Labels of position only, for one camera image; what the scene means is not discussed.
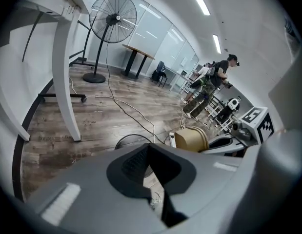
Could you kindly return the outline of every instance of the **round table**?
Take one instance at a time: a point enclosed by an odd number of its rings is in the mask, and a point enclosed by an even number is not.
[[[155,58],[150,56],[149,54],[147,54],[147,53],[145,53],[145,52],[143,52],[139,49],[136,49],[134,47],[131,47],[129,45],[123,44],[123,46],[127,49],[132,50],[132,53],[131,53],[131,56],[130,56],[129,61],[127,63],[127,67],[126,67],[125,71],[121,71],[121,74],[126,76],[126,77],[129,77],[131,79],[138,79],[140,71],[141,71],[141,69],[142,69],[142,67],[145,63],[146,58],[149,57],[152,60],[155,60]],[[136,74],[133,74],[133,73],[130,73],[130,69],[131,69],[131,66],[132,66],[135,58],[136,58],[137,53],[140,53],[140,54],[144,55],[144,58],[143,58],[143,61],[141,62],[141,65],[140,65],[140,68],[139,68],[138,72]]]

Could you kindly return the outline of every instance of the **small fan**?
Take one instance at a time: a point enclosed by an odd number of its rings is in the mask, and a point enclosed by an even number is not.
[[[96,0],[89,21],[101,43],[94,73],[85,74],[83,79],[90,83],[102,83],[105,77],[97,74],[97,68],[103,42],[121,42],[132,33],[137,22],[136,7],[131,0]]]

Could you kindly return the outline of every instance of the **ceiling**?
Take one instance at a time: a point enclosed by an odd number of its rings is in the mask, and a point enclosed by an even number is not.
[[[195,0],[160,1],[168,5],[195,36],[188,40],[201,62],[237,55],[241,65],[228,72],[229,81],[254,105],[271,106],[267,94],[291,61],[284,36],[283,10],[276,0],[204,0],[209,16],[202,13]],[[161,11],[160,3],[152,5]],[[164,11],[163,14],[178,27],[178,22]],[[213,34],[219,36],[222,54],[216,51]]]

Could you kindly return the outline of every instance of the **camouflage pants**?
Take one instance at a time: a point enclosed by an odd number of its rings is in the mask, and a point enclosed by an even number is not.
[[[191,112],[191,116],[197,117],[201,113],[201,111],[210,103],[210,101],[211,101],[211,99],[214,95],[214,91],[215,91],[215,86],[209,80],[206,83],[205,87],[203,87],[203,89],[202,89],[201,93],[199,94],[199,96],[197,96],[189,104],[187,104],[183,108],[183,111],[185,113],[190,113]],[[196,109],[194,109],[196,107],[197,103],[199,103],[201,101],[204,101],[204,102],[201,103]]]

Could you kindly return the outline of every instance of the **fan grille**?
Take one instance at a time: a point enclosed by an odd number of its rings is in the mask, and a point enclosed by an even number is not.
[[[116,16],[120,16],[120,20],[109,25],[108,17],[115,18]],[[98,38],[103,38],[104,30],[109,25],[103,40],[109,43],[121,42],[132,33],[136,26],[136,7],[131,0],[97,0],[92,5],[89,22]]]

